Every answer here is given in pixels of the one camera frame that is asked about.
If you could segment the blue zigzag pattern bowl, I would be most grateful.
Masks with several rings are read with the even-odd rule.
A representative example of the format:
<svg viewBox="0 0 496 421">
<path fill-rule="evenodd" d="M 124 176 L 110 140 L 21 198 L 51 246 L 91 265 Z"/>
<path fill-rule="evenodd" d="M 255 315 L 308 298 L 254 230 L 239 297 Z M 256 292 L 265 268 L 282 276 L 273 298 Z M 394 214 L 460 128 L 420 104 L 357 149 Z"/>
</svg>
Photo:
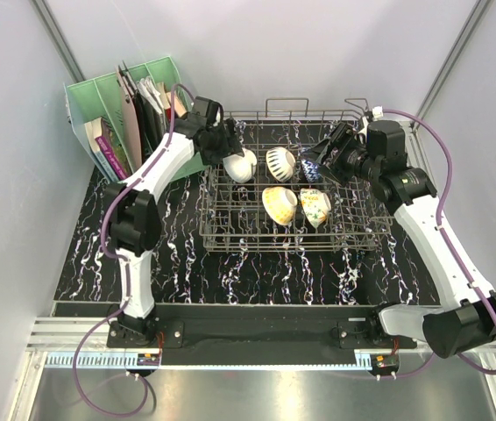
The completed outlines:
<svg viewBox="0 0 496 421">
<path fill-rule="evenodd" d="M 322 180 L 318 166 L 314 162 L 302 159 L 301 168 L 308 183 L 318 183 Z"/>
</svg>

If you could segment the plain white bowl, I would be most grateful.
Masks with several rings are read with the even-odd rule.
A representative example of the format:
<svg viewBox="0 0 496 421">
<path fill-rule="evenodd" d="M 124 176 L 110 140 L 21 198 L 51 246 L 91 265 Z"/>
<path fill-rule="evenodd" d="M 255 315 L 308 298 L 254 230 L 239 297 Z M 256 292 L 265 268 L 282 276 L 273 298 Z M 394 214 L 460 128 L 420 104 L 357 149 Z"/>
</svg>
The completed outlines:
<svg viewBox="0 0 496 421">
<path fill-rule="evenodd" d="M 250 181 L 258 164 L 256 155 L 252 150 L 244 148 L 243 154 L 243 156 L 233 154 L 223 159 L 223 167 L 227 175 L 238 183 Z"/>
</svg>

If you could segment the white bowl black stripes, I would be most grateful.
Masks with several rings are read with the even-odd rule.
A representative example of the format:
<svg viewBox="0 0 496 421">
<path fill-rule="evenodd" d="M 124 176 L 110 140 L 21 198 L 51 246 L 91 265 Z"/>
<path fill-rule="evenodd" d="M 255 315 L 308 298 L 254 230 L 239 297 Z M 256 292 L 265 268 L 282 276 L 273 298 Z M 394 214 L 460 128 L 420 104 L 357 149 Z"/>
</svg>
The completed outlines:
<svg viewBox="0 0 496 421">
<path fill-rule="evenodd" d="M 285 147 L 278 146 L 266 152 L 266 165 L 278 182 L 287 182 L 294 174 L 295 158 Z"/>
</svg>

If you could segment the grey wire dish rack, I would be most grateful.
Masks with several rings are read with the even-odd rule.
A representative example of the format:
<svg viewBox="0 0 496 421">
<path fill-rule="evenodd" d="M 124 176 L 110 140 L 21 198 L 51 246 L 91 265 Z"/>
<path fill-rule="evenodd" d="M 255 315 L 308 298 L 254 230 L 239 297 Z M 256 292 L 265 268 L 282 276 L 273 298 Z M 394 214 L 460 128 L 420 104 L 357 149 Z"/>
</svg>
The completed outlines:
<svg viewBox="0 0 496 421">
<path fill-rule="evenodd" d="M 390 234 L 392 218 L 357 178 L 323 179 L 302 155 L 338 124 L 358 128 L 370 107 L 350 98 L 340 110 L 312 111 L 285 99 L 276 110 L 232 111 L 242 146 L 257 165 L 245 183 L 209 168 L 199 233 L 211 252 L 370 251 Z"/>
</svg>

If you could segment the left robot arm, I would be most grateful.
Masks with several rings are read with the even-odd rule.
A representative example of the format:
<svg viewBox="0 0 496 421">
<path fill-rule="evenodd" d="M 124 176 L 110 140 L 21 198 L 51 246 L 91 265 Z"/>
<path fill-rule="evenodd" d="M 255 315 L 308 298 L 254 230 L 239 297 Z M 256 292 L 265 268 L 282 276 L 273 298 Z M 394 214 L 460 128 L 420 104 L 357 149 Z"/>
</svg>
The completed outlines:
<svg viewBox="0 0 496 421">
<path fill-rule="evenodd" d="M 198 96 L 183 117 L 171 118 L 167 133 L 146 162 L 105 190 L 111 203 L 101 238 L 113 247 L 104 254 L 117 260 L 122 283 L 120 308 L 113 317 L 134 345 L 146 347 L 157 339 L 151 264 L 162 230 L 158 209 L 162 193 L 196 155 L 209 166 L 241 153 L 235 120 L 224 116 L 219 102 Z"/>
</svg>

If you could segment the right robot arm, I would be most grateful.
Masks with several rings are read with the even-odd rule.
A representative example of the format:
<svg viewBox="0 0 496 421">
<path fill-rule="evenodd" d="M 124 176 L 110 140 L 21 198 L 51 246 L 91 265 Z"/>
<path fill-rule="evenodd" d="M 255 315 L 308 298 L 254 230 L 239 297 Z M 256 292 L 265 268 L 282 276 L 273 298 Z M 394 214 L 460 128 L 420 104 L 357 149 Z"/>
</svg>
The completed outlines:
<svg viewBox="0 0 496 421">
<path fill-rule="evenodd" d="M 365 326 L 371 345 L 388 346 L 396 336 L 419 339 L 446 359 L 496 340 L 496 289 L 459 244 L 428 174 L 408 164 L 399 122 L 373 121 L 365 134 L 341 123 L 303 156 L 333 182 L 368 182 L 412 240 L 436 286 L 436 308 L 392 304 L 379 309 Z"/>
</svg>

